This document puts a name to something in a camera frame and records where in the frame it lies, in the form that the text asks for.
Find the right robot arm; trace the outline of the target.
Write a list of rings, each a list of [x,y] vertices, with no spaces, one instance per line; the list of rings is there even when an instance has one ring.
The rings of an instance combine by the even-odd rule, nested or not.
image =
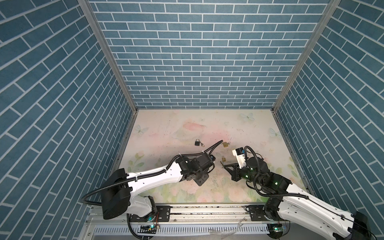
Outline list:
[[[271,221],[298,224],[327,240],[375,240],[369,220],[334,207],[307,193],[288,178],[272,172],[260,154],[246,146],[233,150],[237,162],[223,165],[235,182],[244,180],[249,188],[267,198],[264,215]]]

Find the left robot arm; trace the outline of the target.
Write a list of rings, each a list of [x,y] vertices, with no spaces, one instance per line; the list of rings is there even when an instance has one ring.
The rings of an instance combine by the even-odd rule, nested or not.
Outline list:
[[[158,212],[156,203],[153,197],[141,197],[140,194],[183,181],[193,181],[202,186],[215,168],[213,151],[222,143],[219,141],[200,153],[178,154],[167,165],[145,172],[126,173],[124,169],[118,169],[100,188],[85,194],[81,201],[86,205],[100,206],[104,220],[123,214],[151,220]]]

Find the brass padlock shackle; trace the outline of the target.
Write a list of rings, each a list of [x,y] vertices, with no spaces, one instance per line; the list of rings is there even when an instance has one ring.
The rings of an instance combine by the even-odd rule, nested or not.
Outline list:
[[[222,145],[224,148],[227,148],[231,143],[230,142],[223,142]]]

